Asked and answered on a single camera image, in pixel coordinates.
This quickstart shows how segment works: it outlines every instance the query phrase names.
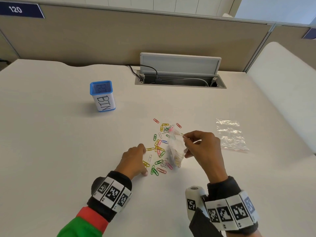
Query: table surface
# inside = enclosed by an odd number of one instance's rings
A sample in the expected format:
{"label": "table surface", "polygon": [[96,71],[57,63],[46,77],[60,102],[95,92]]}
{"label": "table surface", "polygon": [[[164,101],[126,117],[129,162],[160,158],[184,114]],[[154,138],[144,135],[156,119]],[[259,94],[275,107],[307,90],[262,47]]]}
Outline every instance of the table surface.
{"label": "table surface", "polygon": [[[179,123],[183,133],[216,134],[216,118],[239,121],[250,151],[223,157],[251,197],[261,233],[315,236],[315,156],[246,73],[219,75],[227,89],[135,85],[130,69],[115,65],[20,59],[1,71],[0,236],[56,236],[124,151],[153,146],[153,118]],[[89,94],[101,80],[112,81],[114,111],[99,113]],[[132,182],[132,199],[106,236],[192,236],[184,191],[207,184],[194,158]]]}

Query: number sign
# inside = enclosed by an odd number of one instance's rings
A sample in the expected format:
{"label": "number sign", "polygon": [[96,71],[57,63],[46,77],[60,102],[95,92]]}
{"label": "number sign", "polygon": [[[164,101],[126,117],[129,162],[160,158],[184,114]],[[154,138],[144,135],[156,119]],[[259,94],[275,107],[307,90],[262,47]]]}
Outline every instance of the number sign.
{"label": "number sign", "polygon": [[38,4],[0,1],[0,15],[44,18]]}

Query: beige partition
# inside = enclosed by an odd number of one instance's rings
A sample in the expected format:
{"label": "beige partition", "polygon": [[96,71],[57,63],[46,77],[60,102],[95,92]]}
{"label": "beige partition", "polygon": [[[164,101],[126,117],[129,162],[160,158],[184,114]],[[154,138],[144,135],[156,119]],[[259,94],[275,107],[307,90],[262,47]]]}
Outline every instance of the beige partition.
{"label": "beige partition", "polygon": [[0,58],[10,62],[18,59],[18,55],[0,32]]}
{"label": "beige partition", "polygon": [[41,4],[45,19],[0,16],[21,58],[71,65],[139,64],[140,52],[222,58],[243,71],[269,24]]}
{"label": "beige partition", "polygon": [[309,27],[276,26],[261,50],[270,42],[278,42],[305,63],[316,69],[316,41],[302,39],[308,30]]}

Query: clear plastic bag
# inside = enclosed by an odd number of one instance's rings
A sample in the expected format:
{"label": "clear plastic bag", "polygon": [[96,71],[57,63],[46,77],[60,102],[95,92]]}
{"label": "clear plastic bag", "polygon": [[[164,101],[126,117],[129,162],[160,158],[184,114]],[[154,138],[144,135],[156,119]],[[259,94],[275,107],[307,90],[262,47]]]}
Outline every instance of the clear plastic bag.
{"label": "clear plastic bag", "polygon": [[168,134],[168,144],[171,154],[171,162],[178,168],[181,167],[181,162],[184,158],[184,154],[187,152],[187,148],[184,145],[182,134],[173,128]]}
{"label": "clear plastic bag", "polygon": [[221,139],[221,147],[230,150],[249,150],[238,121],[216,118],[216,127]]}

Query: right hand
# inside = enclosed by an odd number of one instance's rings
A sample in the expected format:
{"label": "right hand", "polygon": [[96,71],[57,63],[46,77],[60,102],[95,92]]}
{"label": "right hand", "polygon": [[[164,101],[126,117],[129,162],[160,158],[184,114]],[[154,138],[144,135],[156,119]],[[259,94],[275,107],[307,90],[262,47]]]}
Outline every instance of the right hand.
{"label": "right hand", "polygon": [[218,183],[228,178],[219,138],[211,132],[192,131],[184,134],[183,139],[185,146],[189,149],[184,157],[194,156],[210,183]]}

